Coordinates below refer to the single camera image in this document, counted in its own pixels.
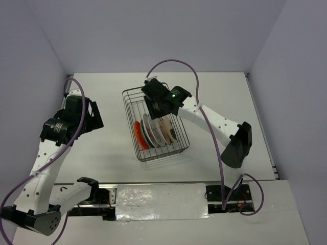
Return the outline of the cream plate with dark edge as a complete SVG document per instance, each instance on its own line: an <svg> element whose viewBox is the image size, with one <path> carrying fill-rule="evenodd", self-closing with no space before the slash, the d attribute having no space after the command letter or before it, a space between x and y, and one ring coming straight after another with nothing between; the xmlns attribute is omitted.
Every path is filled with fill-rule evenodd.
<svg viewBox="0 0 327 245"><path fill-rule="evenodd" d="M172 123L171 123L168 116L164 117L164 122L165 122L165 125L166 125L166 130L167 130L168 137L170 138L171 142L175 142L176 141L176 134L175 134Z"/></svg>

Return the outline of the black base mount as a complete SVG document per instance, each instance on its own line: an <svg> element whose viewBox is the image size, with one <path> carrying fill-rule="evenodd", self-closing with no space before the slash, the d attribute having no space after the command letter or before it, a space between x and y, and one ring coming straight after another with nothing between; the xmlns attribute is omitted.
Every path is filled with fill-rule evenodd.
<svg viewBox="0 0 327 245"><path fill-rule="evenodd" d="M209 214L216 213L235 213L239 212L241 207L244 212L253 212L252 196L248 184L241 184L236 190L233 191L229 198L226 208L222 209L222 197L220 185L206 185L206 193L204 194L207 200L207 207Z"/></svg>
<svg viewBox="0 0 327 245"><path fill-rule="evenodd" d="M95 215L100 216L103 221L115 221L116 188L100 188L91 202L95 208Z"/></svg>

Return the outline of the silver foil covered panel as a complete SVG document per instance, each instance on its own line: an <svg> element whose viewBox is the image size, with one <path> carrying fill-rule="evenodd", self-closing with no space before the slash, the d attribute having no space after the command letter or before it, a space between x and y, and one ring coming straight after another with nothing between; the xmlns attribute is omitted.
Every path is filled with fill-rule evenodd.
<svg viewBox="0 0 327 245"><path fill-rule="evenodd" d="M197 184L120 185L118 221L165 221L208 218L206 187Z"/></svg>

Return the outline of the green rimmed white plate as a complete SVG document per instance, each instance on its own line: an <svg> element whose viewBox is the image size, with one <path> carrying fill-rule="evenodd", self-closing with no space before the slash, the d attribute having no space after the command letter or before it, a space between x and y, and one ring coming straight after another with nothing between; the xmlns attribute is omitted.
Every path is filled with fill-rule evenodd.
<svg viewBox="0 0 327 245"><path fill-rule="evenodd" d="M141 120L140 126L141 126L141 131L142 131L143 138L145 139L145 141L148 144L149 148L151 148L151 149L154 148L154 145L151 143L151 141L149 140L149 138L147 137L147 134L145 132L143 120Z"/></svg>

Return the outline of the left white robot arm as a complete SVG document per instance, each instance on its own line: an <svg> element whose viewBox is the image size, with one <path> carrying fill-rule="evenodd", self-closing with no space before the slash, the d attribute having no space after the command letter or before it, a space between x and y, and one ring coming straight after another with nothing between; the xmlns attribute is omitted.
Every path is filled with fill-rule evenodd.
<svg viewBox="0 0 327 245"><path fill-rule="evenodd" d="M80 177L64 192L52 196L60 168L79 135L103 127L96 102L82 97L80 89L66 95L63 109L48 119L40 134L39 151L31 179L13 205L1 208L1 218L18 227L46 236L58 228L61 218L82 201L99 200L97 180Z"/></svg>

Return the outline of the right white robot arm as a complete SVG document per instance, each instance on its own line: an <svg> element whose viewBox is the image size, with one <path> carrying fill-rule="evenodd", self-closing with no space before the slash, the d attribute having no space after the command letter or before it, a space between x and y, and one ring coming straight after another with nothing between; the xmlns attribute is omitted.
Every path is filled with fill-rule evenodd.
<svg viewBox="0 0 327 245"><path fill-rule="evenodd" d="M229 120L205 105L201 105L190 92L180 86L169 90L156 78L144 81L141 88L152 119L174 114L184 118L203 130L213 132L215 138L225 146L222 162L231 168L241 168L252 146L252 127Z"/></svg>

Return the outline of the white plate with pink pattern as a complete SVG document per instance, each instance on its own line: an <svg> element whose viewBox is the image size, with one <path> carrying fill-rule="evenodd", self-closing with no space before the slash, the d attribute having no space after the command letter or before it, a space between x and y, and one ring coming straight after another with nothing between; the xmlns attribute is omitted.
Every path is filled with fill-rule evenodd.
<svg viewBox="0 0 327 245"><path fill-rule="evenodd" d="M159 148L159 144L158 144L158 142L156 141L155 137L153 136L153 134L151 132L148 115L145 114L145 113L143 114L143 127L144 127L145 133L146 133L148 139L150 140L151 144L154 147Z"/></svg>

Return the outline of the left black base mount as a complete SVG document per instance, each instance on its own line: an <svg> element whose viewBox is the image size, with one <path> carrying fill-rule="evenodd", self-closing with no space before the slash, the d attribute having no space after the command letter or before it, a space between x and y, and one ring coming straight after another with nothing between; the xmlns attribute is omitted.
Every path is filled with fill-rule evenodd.
<svg viewBox="0 0 327 245"><path fill-rule="evenodd" d="M95 215L100 216L103 221L115 221L116 188L100 188L91 202L95 208Z"/></svg>

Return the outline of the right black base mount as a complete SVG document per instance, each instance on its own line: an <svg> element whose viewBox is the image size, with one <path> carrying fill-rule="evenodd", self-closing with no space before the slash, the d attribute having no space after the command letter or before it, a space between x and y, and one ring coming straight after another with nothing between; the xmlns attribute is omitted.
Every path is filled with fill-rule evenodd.
<svg viewBox="0 0 327 245"><path fill-rule="evenodd" d="M204 194L207 200L207 207L209 214L216 213L235 213L239 212L241 207L244 212L253 212L252 196L248 184L241 184L236 190L233 191L229 198L226 208L222 209L222 197L220 185L206 185L206 193Z"/></svg>

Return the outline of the plate with orange sunburst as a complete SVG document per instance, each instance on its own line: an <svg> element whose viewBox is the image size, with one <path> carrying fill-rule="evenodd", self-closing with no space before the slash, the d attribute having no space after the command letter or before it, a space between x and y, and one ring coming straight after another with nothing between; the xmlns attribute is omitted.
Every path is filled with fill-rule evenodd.
<svg viewBox="0 0 327 245"><path fill-rule="evenodd" d="M165 125L164 120L162 118L158 118L156 120L156 126L157 126L161 136L165 140L166 144L171 145L172 142L171 142L170 138L168 137L167 130L166 130L166 125Z"/></svg>

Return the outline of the white plate grey lines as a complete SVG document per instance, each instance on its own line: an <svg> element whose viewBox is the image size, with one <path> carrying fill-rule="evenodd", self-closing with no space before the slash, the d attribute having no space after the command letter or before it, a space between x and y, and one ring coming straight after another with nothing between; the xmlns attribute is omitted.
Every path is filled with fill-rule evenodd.
<svg viewBox="0 0 327 245"><path fill-rule="evenodd" d="M150 125L150 128L151 128L152 134L155 137L155 139L158 142L158 144L161 147L166 146L166 142L163 139L163 137L161 136L161 134L160 134L160 132L159 132L157 126L156 126L156 121L155 120L152 120L150 117L149 117L149 125Z"/></svg>

